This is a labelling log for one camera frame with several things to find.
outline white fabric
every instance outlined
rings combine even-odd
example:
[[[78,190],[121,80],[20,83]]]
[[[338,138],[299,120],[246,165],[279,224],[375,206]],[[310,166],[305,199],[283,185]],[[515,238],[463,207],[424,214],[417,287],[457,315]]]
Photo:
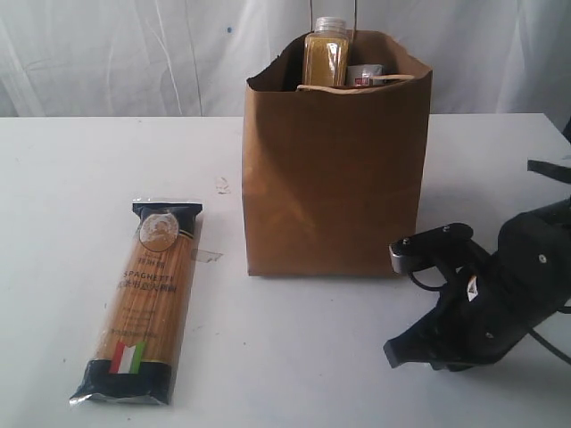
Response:
[[[352,0],[314,16],[352,25]],[[360,0],[360,29],[434,67],[434,112],[571,116],[568,0]],[[308,0],[0,0],[0,115],[241,115]]]

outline glass jar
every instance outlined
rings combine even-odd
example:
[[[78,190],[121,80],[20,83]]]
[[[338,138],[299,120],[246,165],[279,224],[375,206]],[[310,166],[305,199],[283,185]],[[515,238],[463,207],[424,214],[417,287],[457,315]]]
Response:
[[[345,21],[324,16],[316,19],[315,31],[305,38],[303,84],[342,86],[349,53]]]

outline spaghetti package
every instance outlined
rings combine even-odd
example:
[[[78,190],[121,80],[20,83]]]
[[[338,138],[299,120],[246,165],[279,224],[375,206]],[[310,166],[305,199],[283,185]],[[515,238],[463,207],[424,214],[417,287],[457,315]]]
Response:
[[[199,203],[135,202],[141,221],[95,357],[71,404],[169,404],[190,293]]]

